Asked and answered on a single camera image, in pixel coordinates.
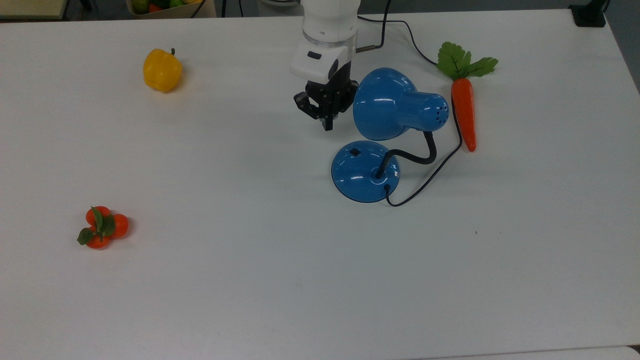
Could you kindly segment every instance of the green leaf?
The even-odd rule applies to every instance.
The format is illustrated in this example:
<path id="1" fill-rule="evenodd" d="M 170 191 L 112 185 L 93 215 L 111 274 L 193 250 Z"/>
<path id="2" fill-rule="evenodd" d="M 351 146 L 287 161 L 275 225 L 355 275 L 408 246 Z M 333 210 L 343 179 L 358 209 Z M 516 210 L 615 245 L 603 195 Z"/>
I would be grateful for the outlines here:
<path id="1" fill-rule="evenodd" d="M 467 76 L 484 76 L 493 72 L 495 66 L 498 64 L 498 59 L 494 58 L 481 58 L 475 63 L 467 67 Z"/>
<path id="2" fill-rule="evenodd" d="M 78 235 L 78 242 L 80 243 L 80 245 L 86 245 L 86 243 L 88 243 L 89 240 L 93 238 L 93 235 L 93 231 L 91 231 L 91 229 L 89 229 L 88 227 L 85 227 L 84 229 L 80 230 L 80 235 Z"/>
<path id="3" fill-rule="evenodd" d="M 445 42 L 438 52 L 438 65 L 446 76 L 452 80 L 464 78 L 467 75 L 467 67 L 471 64 L 471 52 L 464 51 L 462 46 Z"/>
<path id="4" fill-rule="evenodd" d="M 104 223 L 102 225 L 102 235 L 111 236 L 116 231 L 116 222 L 113 220 L 113 214 L 109 214 L 104 217 Z"/>
<path id="5" fill-rule="evenodd" d="M 93 206 L 91 207 L 91 210 L 93 211 L 93 217 L 95 217 L 95 230 L 99 233 L 102 231 L 102 214 Z"/>

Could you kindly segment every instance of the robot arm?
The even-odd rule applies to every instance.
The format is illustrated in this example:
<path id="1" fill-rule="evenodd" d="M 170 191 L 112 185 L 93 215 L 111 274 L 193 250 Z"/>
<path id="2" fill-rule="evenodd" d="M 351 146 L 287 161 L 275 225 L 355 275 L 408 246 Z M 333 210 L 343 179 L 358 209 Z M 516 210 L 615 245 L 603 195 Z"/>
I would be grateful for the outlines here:
<path id="1" fill-rule="evenodd" d="M 325 130 L 353 102 L 358 83 L 350 79 L 356 53 L 360 0 L 302 0 L 303 36 L 291 72 L 305 80 L 304 92 L 294 100 L 298 108 L 320 119 Z"/>

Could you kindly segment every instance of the toy fruit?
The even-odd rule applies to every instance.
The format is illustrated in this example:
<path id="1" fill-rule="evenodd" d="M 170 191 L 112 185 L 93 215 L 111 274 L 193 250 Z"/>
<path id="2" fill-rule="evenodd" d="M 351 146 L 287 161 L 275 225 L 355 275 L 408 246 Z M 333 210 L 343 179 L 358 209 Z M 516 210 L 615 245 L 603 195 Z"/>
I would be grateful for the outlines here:
<path id="1" fill-rule="evenodd" d="M 174 56 L 175 49 L 171 49 L 171 54 L 164 50 L 151 50 L 143 67 L 145 83 L 150 87 L 162 92 L 168 92 L 180 81 L 182 74 L 182 64 Z"/>
<path id="2" fill-rule="evenodd" d="M 453 80 L 451 85 L 452 109 L 462 139 L 469 151 L 476 149 L 476 113 L 474 110 L 474 89 L 469 76 L 483 76 L 493 72 L 498 60 L 481 58 L 471 63 L 471 52 L 464 51 L 460 45 L 445 42 L 438 52 L 438 69 Z"/>
<path id="3" fill-rule="evenodd" d="M 113 215 L 113 221 L 116 223 L 116 229 L 113 231 L 112 237 L 119 239 L 124 237 L 129 230 L 129 219 L 123 214 Z"/>
<path id="4" fill-rule="evenodd" d="M 159 12 L 164 10 L 163 8 L 161 8 L 160 6 L 156 5 L 156 4 L 149 4 L 149 12 L 150 13 L 155 13 L 155 12 Z"/>
<path id="5" fill-rule="evenodd" d="M 136 13 L 149 12 L 149 0 L 131 0 L 131 6 Z"/>
<path id="6" fill-rule="evenodd" d="M 122 238 L 129 230 L 129 219 L 123 214 L 112 214 L 104 206 L 91 207 L 85 215 L 90 227 L 80 230 L 78 243 L 92 249 L 104 249 L 111 238 Z"/>

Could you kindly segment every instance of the yellow bell pepper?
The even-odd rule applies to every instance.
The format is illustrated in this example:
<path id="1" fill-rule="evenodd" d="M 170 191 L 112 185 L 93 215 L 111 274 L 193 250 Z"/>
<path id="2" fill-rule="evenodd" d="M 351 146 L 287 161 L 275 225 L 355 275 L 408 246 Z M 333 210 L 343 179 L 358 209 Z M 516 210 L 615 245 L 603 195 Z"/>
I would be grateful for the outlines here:
<path id="1" fill-rule="evenodd" d="M 143 71 L 145 83 L 149 87 L 167 92 L 178 85 L 182 75 L 182 64 L 174 54 L 175 49 L 171 49 L 171 54 L 154 49 L 147 55 Z"/>

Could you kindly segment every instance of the lamp base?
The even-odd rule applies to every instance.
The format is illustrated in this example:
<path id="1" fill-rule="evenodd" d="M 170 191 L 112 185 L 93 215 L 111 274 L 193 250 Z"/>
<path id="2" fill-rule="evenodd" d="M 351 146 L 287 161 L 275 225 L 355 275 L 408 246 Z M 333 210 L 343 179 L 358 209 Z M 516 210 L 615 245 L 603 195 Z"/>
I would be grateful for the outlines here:
<path id="1" fill-rule="evenodd" d="M 395 157 L 379 179 L 376 173 L 388 149 L 376 142 L 357 141 L 345 145 L 333 158 L 331 177 L 335 187 L 351 200 L 376 202 L 392 193 L 398 185 L 400 168 Z"/>

